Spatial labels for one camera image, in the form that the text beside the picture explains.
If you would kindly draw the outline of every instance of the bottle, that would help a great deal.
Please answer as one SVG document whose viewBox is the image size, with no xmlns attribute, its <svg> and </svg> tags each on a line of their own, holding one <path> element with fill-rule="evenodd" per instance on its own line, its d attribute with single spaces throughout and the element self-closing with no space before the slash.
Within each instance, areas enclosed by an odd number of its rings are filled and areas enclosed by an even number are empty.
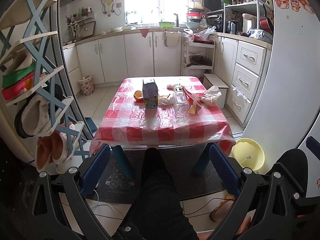
<svg viewBox="0 0 320 240">
<path fill-rule="evenodd" d="M 177 117 L 187 116 L 189 111 L 189 103 L 182 87 L 177 85 L 173 88 L 174 112 Z"/>
</svg>

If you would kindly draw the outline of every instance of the black pants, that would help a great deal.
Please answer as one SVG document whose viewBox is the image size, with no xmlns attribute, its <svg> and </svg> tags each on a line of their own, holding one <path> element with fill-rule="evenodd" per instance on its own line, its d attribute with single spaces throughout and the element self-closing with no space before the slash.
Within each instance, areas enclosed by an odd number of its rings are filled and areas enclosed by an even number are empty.
<svg viewBox="0 0 320 240">
<path fill-rule="evenodd" d="M 119 228 L 131 223 L 146 240 L 198 240 L 188 218 L 183 215 L 172 177 L 155 148 L 146 150 L 141 190 Z"/>
</svg>

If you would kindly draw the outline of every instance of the milk carton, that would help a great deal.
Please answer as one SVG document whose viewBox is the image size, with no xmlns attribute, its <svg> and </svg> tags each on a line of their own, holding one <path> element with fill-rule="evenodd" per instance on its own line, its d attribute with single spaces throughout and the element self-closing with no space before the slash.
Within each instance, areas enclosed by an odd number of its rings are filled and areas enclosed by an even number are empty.
<svg viewBox="0 0 320 240">
<path fill-rule="evenodd" d="M 146 108 L 158 108 L 158 87 L 154 79 L 143 80 L 142 93 Z"/>
</svg>

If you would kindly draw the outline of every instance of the plastic table cover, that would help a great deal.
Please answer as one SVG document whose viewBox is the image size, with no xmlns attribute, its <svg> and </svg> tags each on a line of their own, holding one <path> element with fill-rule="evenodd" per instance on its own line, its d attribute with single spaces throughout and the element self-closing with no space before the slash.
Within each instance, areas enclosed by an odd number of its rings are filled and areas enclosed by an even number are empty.
<svg viewBox="0 0 320 240">
<path fill-rule="evenodd" d="M 229 154 L 235 140 L 227 119 L 219 107 L 202 104 L 196 114 L 176 117 L 174 106 L 158 106 L 146 109 L 143 102 L 137 103 L 135 91 L 142 91 L 143 79 L 154 79 L 159 96 L 172 96 L 167 85 L 181 84 L 192 93 L 205 90 L 196 77 L 145 77 L 125 79 L 96 131 L 90 144 L 90 153 L 95 153 L 103 143 L 115 145 L 196 145 L 217 142 Z"/>
</svg>

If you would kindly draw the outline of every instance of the floral trash bin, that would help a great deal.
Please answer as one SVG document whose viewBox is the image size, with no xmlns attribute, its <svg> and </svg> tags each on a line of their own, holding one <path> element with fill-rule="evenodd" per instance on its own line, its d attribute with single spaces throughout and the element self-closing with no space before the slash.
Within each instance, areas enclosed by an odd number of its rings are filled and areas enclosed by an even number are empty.
<svg viewBox="0 0 320 240">
<path fill-rule="evenodd" d="M 92 76 L 84 76 L 82 79 L 78 80 L 78 83 L 80 84 L 82 93 L 85 96 L 92 95 L 94 92 L 93 82 L 92 82 Z"/>
</svg>

